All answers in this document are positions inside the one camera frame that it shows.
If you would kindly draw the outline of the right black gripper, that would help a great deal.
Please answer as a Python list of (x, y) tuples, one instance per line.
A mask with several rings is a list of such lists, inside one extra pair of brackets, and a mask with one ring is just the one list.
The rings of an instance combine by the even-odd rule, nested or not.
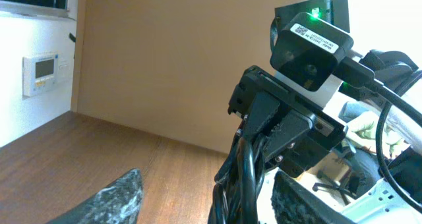
[(328, 155), (346, 135), (344, 122), (262, 68), (247, 68), (229, 101), (228, 113), (244, 122), (241, 136), (264, 168), (298, 177)]

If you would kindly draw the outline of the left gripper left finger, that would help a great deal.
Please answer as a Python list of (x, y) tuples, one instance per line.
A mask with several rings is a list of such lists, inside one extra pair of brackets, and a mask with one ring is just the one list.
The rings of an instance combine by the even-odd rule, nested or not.
[(50, 223), (136, 223), (144, 198), (140, 169), (127, 171)]

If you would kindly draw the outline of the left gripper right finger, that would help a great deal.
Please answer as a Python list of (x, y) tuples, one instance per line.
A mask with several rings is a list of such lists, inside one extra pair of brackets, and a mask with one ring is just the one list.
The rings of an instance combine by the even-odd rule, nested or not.
[(277, 223), (353, 223), (281, 170), (274, 177), (271, 204)]

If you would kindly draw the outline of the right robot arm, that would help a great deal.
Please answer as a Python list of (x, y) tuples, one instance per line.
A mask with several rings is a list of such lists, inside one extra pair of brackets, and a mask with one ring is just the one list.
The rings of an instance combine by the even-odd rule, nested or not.
[[(352, 50), (348, 0), (305, 0), (278, 7), (270, 27), (273, 76), (253, 65), (229, 101), (241, 118), (230, 153), (216, 174), (210, 223), (257, 223), (257, 201), (267, 172), (275, 171), (271, 209), (278, 223), (420, 223), (421, 146), (388, 163), (382, 152), (387, 120), (410, 130), (421, 113), (404, 94), (421, 69), (399, 51), (362, 56)], [(337, 211), (297, 182), (335, 150), (346, 124), (324, 112), (336, 92), (380, 109), (375, 152), (382, 175), (357, 198), (342, 192)]]

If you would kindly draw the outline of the office chair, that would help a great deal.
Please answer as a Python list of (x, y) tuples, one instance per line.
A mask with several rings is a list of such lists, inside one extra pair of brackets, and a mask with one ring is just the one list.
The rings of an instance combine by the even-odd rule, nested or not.
[(350, 198), (360, 198), (381, 179), (378, 168), (375, 154), (363, 150), (344, 154), (334, 149), (309, 170), (318, 179), (312, 190), (332, 191), (348, 205)]

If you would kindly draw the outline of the brown wooden partition board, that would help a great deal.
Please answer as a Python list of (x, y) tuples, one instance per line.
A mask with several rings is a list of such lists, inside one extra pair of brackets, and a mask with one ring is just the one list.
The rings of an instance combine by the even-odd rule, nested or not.
[(243, 71), (271, 71), (276, 7), (304, 0), (78, 0), (71, 109), (228, 152)]

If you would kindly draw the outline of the wall thermostat panel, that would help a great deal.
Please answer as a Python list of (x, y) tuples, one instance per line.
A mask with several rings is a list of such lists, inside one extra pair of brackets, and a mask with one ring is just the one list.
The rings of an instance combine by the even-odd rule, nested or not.
[(22, 58), (22, 94), (33, 97), (57, 87), (59, 54), (44, 53)]

